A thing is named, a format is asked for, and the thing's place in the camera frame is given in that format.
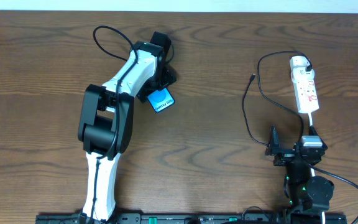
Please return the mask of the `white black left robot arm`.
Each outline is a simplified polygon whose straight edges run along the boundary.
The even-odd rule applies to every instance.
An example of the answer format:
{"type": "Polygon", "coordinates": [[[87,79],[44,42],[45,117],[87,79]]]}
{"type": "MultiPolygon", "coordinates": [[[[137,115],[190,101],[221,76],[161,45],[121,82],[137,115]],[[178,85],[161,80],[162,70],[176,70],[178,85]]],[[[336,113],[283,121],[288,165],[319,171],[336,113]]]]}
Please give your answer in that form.
{"type": "Polygon", "coordinates": [[[148,101],[156,113],[174,105],[168,86],[177,78],[167,67],[169,52],[173,52],[171,39],[154,32],[149,42],[131,44],[129,58],[112,79],[87,87],[78,139],[89,171],[79,223],[107,223],[114,216],[117,167],[131,140],[135,99],[148,101]]]}

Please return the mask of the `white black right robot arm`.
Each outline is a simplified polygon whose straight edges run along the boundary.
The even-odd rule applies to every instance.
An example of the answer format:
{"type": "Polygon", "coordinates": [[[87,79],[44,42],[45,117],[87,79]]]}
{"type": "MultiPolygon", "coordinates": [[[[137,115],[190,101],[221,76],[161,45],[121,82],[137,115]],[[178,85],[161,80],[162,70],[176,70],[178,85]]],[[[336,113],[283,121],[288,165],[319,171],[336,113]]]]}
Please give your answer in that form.
{"type": "Polygon", "coordinates": [[[278,222],[325,222],[323,212],[329,210],[334,184],[324,177],[315,175],[311,166],[321,161],[327,148],[312,126],[309,134],[302,136],[291,149],[280,146],[275,126],[270,127],[270,139],[265,155],[274,157],[274,166],[285,167],[284,192],[290,199],[290,207],[278,212],[278,222]]]}

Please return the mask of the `blue screen smartphone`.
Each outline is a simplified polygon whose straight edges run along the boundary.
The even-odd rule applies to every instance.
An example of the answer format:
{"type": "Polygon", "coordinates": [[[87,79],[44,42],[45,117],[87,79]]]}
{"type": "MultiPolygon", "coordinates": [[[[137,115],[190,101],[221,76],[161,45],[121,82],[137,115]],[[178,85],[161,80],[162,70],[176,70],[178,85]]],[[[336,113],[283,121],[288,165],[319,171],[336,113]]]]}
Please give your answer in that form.
{"type": "Polygon", "coordinates": [[[156,113],[175,104],[175,100],[167,88],[154,91],[147,99],[156,113]]]}

